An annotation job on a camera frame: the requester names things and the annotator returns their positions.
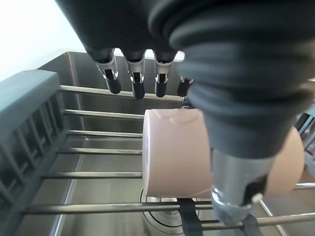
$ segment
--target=robotic arm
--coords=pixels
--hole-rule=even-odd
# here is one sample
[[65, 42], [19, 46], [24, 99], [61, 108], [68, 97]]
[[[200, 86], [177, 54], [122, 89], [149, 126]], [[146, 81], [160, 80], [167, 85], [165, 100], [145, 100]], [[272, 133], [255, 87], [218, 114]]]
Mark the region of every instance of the robotic arm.
[[[120, 48], [130, 55], [133, 77], [142, 73], [141, 66], [132, 71], [133, 63], [143, 56], [132, 60], [137, 52], [153, 49], [156, 57], [171, 55], [167, 63], [175, 51], [185, 52], [178, 69], [183, 78], [194, 79], [189, 98], [204, 113], [211, 133], [214, 209], [225, 224], [244, 220], [264, 195], [273, 157], [282, 148], [296, 114], [313, 99], [312, 92], [301, 85], [315, 76], [315, 3], [57, 2], [99, 65], [110, 63], [112, 49]], [[159, 74], [157, 78], [158, 87], [165, 83]]]

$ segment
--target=metal rack rod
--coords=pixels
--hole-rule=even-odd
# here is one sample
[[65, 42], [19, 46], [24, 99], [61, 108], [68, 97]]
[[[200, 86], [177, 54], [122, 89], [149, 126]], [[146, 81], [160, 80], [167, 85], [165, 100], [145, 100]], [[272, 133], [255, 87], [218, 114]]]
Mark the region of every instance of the metal rack rod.
[[100, 117], [100, 118], [122, 118], [122, 119], [143, 119], [144, 115], [114, 113], [114, 112], [95, 112], [83, 110], [65, 109], [63, 112], [66, 116], [83, 116], [83, 117]]
[[[271, 210], [267, 207], [267, 205], [264, 203], [263, 200], [260, 200], [260, 205], [263, 208], [263, 210], [266, 212], [268, 216], [274, 216]], [[287, 232], [281, 225], [275, 225], [281, 236], [287, 236]]]
[[[257, 218], [257, 221], [258, 221], [258, 226], [260, 227], [315, 221], [315, 212], [294, 214], [294, 215], [263, 217], [263, 218]], [[242, 226], [243, 226], [242, 222], [239, 222], [238, 224], [234, 226], [226, 226], [217, 220], [202, 221], [203, 230], [227, 230], [227, 229], [241, 228]]]
[[142, 150], [70, 147], [58, 150], [57, 154], [142, 155]]
[[41, 177], [43, 179], [142, 178], [142, 172], [53, 171], [47, 172]]
[[[212, 209], [211, 202], [196, 202], [196, 210]], [[161, 203], [118, 203], [118, 204], [78, 204], [78, 205], [32, 205], [22, 210], [22, 214], [90, 214], [113, 212], [143, 212], [179, 210], [175, 202]]]
[[315, 188], [315, 183], [297, 183], [294, 190], [312, 189]]
[[68, 130], [67, 135], [142, 138], [142, 134], [137, 134], [137, 133], [119, 133], [119, 132], [90, 131], [90, 130]]
[[[66, 86], [61, 85], [60, 91], [62, 92], [75, 92], [75, 93], [85, 93], [85, 94], [96, 94], [96, 95], [110, 95], [115, 97], [125, 97], [125, 98], [134, 98], [132, 92], [121, 91], [118, 94], [113, 94], [107, 89], [100, 88], [87, 88], [87, 87], [76, 87], [76, 86]], [[144, 99], [148, 100], [161, 100], [161, 101], [172, 101], [172, 102], [181, 102], [182, 98], [179, 96], [165, 95], [164, 97], [157, 97], [155, 94], [146, 93]]]

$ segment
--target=black rubber cap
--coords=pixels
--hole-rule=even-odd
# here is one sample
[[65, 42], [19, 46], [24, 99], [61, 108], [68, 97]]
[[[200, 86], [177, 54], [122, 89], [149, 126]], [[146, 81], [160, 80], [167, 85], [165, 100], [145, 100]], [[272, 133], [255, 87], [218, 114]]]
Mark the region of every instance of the black rubber cap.
[[181, 97], [186, 97], [189, 87], [190, 83], [188, 79], [185, 79], [184, 82], [180, 81], [177, 88], [177, 94]]
[[132, 84], [132, 92], [135, 99], [142, 99], [145, 94], [144, 84], [139, 82]]
[[108, 89], [113, 93], [113, 94], [118, 94], [122, 90], [122, 86], [119, 82], [119, 80], [109, 80], [108, 81]]
[[164, 97], [166, 95], [166, 86], [167, 84], [165, 83], [156, 82], [155, 93], [158, 97]]

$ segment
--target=silver metal joint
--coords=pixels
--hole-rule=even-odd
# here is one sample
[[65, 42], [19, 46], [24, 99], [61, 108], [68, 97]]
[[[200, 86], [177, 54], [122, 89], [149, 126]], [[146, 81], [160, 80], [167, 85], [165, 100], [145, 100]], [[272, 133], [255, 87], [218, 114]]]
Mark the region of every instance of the silver metal joint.
[[118, 67], [115, 56], [108, 63], [96, 62], [96, 66], [106, 81], [118, 79]]
[[[187, 78], [181, 76], [181, 82], [184, 83], [185, 79], [187, 80]], [[189, 79], [189, 83], [191, 84], [193, 82], [193, 79]]]
[[133, 84], [136, 83], [136, 76], [139, 76], [140, 79], [140, 83], [143, 83], [144, 81], [144, 68], [145, 68], [145, 58], [143, 57], [141, 61], [137, 61], [137, 62], [131, 62], [131, 61], [127, 61], [127, 66], [128, 66], [128, 73], [129, 73], [129, 77], [130, 80]]
[[165, 75], [165, 79], [163, 81], [164, 84], [167, 83], [168, 81], [168, 77], [169, 77], [169, 73], [171, 71], [171, 66], [172, 66], [173, 62], [170, 63], [162, 63], [162, 62], [158, 62], [155, 59], [155, 79], [156, 82], [159, 84], [161, 82], [161, 75], [164, 74]]
[[211, 157], [214, 210], [224, 224], [235, 225], [263, 198], [274, 158], [238, 158], [215, 149]]

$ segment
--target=dish rack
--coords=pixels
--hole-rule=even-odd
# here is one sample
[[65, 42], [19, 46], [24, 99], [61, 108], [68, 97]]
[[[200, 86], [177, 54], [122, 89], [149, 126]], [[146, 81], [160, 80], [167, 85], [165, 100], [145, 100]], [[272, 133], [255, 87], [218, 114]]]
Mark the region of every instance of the dish rack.
[[[55, 228], [62, 214], [92, 214], [117, 212], [163, 212], [177, 211], [174, 201], [133, 202], [114, 204], [69, 204], [70, 182], [63, 197], [63, 204], [33, 205], [42, 182], [48, 179], [141, 179], [141, 172], [93, 172], [93, 171], [51, 171], [58, 155], [141, 155], [138, 149], [107, 149], [68, 147], [63, 148], [68, 137], [117, 137], [138, 138], [140, 133], [69, 130], [67, 117], [93, 117], [117, 119], [143, 119], [143, 115], [112, 112], [71, 110], [64, 107], [63, 94], [89, 94], [97, 96], [133, 97], [132, 92], [123, 91], [113, 95], [106, 89], [60, 86], [55, 72], [44, 70], [21, 72], [0, 84], [0, 235], [12, 236], [26, 215], [56, 215]], [[181, 98], [166, 95], [158, 98], [146, 94], [144, 99], [181, 102]], [[309, 113], [300, 134], [314, 121]], [[315, 138], [305, 142], [307, 148]], [[300, 183], [296, 189], [314, 188], [315, 183]], [[261, 206], [268, 217], [257, 219], [259, 226], [276, 225], [279, 234], [286, 236], [282, 224], [315, 221], [315, 212], [273, 216], [267, 205]], [[196, 210], [211, 210], [211, 201], [196, 202]], [[217, 220], [203, 220], [204, 231], [241, 228], [242, 223], [227, 227]]]

